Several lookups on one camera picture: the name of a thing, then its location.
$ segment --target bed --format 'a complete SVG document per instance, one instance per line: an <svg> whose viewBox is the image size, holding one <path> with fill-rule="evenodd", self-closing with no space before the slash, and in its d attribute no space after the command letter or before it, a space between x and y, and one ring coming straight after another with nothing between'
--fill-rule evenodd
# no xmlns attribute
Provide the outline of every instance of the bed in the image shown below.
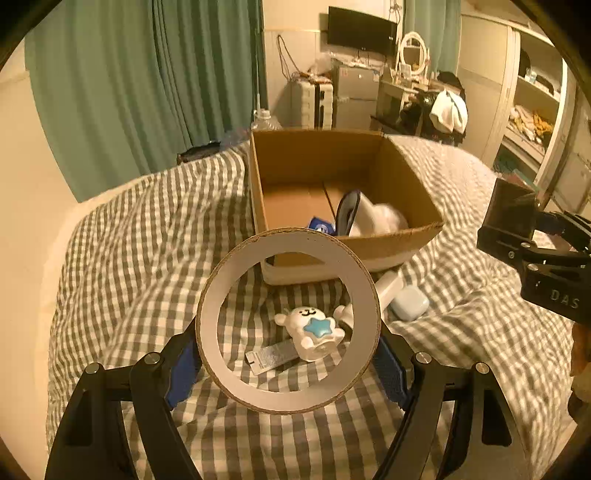
<svg viewBox="0 0 591 480"><path fill-rule="evenodd" d="M453 147L414 137L391 141L447 223L401 266L406 282L430 299L429 310L411 323L387 317L387 325L415 351L427 351L443 364L485 361L492 367L519 426L532 477L539 478L567 438L561 433L572 428L566 414L571 322L521 300L517 274L476 250L494 174ZM129 365L159 351L193 318L216 263L254 234L246 155L242 145L143 177L70 215L46 265L42 325L51 329L37 340L35 374L38 384L48 385L38 395L48 405L49 446L83 368L93 361L105 368ZM550 246L539 232L535 239ZM289 364L259 377L251 374L244 354L287 338L272 321L282 308L309 304L331 312L346 301L339 281L269 287L254 267L223 305L222 355L236 375L259 388L304 388L330 371L345 344L323 361ZM435 477L451 413L447 403L424 478ZM340 400L293 416L247 410L202 372L191 396L173 411L205 479L319 479L335 472L338 478L371 478L401 418L371 367ZM150 478L132 405L124 405L124 419L138 476Z"/></svg>

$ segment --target white shelf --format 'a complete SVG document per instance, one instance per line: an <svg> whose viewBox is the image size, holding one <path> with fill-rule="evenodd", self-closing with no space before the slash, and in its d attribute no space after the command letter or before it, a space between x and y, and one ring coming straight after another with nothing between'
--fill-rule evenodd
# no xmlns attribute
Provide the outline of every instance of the white shelf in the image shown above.
<svg viewBox="0 0 591 480"><path fill-rule="evenodd" d="M558 107L558 104L560 103L560 99L557 99L553 95L550 95L550 92L546 92L546 90L538 87L535 83L528 82L525 78L518 76L517 77L517 86L523 85L523 84L527 85L528 88L531 88L532 91L539 92L540 94L542 94L542 95L548 97L549 99L555 101L556 102L556 106Z"/></svg>
<svg viewBox="0 0 591 480"><path fill-rule="evenodd" d="M515 133L509 127L505 128L505 135L501 142L504 147L521 160L533 172L538 173L544 156L541 152L536 150L527 140L522 138L520 134Z"/></svg>

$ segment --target blue star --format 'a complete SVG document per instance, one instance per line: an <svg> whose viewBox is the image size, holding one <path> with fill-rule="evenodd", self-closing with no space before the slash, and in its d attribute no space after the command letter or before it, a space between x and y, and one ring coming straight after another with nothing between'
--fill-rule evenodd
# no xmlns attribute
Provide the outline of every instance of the blue star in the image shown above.
<svg viewBox="0 0 591 480"><path fill-rule="evenodd" d="M304 330L310 332L316 338L322 338L324 335L332 333L329 319L319 320L311 318L308 324L304 327Z"/></svg>

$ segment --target metal screw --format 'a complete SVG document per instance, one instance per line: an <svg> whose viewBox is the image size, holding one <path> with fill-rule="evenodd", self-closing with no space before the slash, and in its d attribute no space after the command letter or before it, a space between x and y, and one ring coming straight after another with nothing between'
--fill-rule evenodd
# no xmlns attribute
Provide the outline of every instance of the metal screw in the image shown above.
<svg viewBox="0 0 591 480"><path fill-rule="evenodd" d="M144 362L148 365L156 365L160 362L160 354L158 352L151 352L144 357Z"/></svg>
<svg viewBox="0 0 591 480"><path fill-rule="evenodd" d="M491 371L491 369L488 368L488 365L484 362L478 362L476 364L476 370L478 373L481 373L482 375L486 375L489 371Z"/></svg>
<svg viewBox="0 0 591 480"><path fill-rule="evenodd" d="M419 362L420 364L428 365L431 363L431 360L433 360L433 357L431 355L429 355L428 353L425 353L425 352L417 353L417 362Z"/></svg>
<svg viewBox="0 0 591 480"><path fill-rule="evenodd" d="M84 369L84 371L87 374L92 375L92 374L95 374L95 373L97 373L99 371L99 367L100 367L100 365L98 363L92 362L91 364L88 364L86 366L86 368Z"/></svg>

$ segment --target white toy figure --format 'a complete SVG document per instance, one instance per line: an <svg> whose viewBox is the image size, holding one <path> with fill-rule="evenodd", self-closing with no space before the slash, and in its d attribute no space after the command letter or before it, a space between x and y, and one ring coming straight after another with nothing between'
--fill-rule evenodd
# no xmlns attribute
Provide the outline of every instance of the white toy figure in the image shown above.
<svg viewBox="0 0 591 480"><path fill-rule="evenodd" d="M334 352L345 337L334 318L326 317L314 307L299 307L288 314L275 315L275 323L287 328L295 349L302 360L315 362Z"/></svg>

